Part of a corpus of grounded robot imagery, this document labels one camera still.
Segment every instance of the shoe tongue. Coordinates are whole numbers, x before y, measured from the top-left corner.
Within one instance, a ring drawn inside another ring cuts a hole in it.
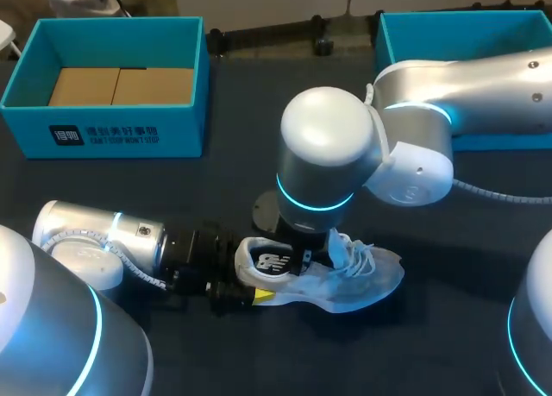
[[[328,254],[334,269],[341,269],[348,265],[349,252],[345,241],[339,236],[337,229],[331,229],[328,237]]]

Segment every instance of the black table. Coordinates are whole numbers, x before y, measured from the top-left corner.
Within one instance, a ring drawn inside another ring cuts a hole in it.
[[[0,89],[12,69],[0,65]],[[30,237],[40,208],[61,199],[249,235],[253,202],[274,186],[285,105],[317,85],[363,97],[372,78],[368,58],[215,64],[199,160],[24,160],[0,122],[0,223]],[[546,151],[455,156],[460,179],[527,196],[552,194],[550,164]],[[153,396],[494,394],[497,337],[550,211],[456,189],[406,209],[363,192],[341,229],[403,256],[406,276],[389,299],[341,316],[300,304],[216,318],[205,299],[146,306]]]

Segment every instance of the teal box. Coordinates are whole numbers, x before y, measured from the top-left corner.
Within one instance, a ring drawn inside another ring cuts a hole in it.
[[[193,68],[191,101],[49,107],[64,67]],[[0,110],[29,159],[199,157],[209,69],[202,18],[44,19],[34,26]]]
[[[552,46],[552,26],[540,10],[382,14],[376,68],[404,60],[476,60]],[[552,148],[552,135],[463,135],[456,151]]]

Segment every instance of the shoelace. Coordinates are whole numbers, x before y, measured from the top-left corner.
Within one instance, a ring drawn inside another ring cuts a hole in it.
[[[336,269],[332,273],[343,273],[346,277],[351,278],[367,276],[373,273],[376,270],[376,264],[373,260],[372,252],[370,252],[370,248],[373,247],[373,244],[365,245],[360,241],[353,242],[351,241],[351,238],[345,234],[339,234],[339,236],[346,243],[348,265],[346,267]],[[368,263],[370,263],[370,272],[362,273],[362,270],[364,270]]]

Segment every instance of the white sneaker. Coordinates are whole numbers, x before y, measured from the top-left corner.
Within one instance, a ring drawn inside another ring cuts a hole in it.
[[[405,275],[400,257],[392,251],[352,242],[335,229],[328,250],[336,269],[312,262],[297,276],[289,272],[289,245],[245,238],[235,252],[235,272],[247,286],[276,292],[260,305],[304,301],[333,313],[359,310],[384,299]]]

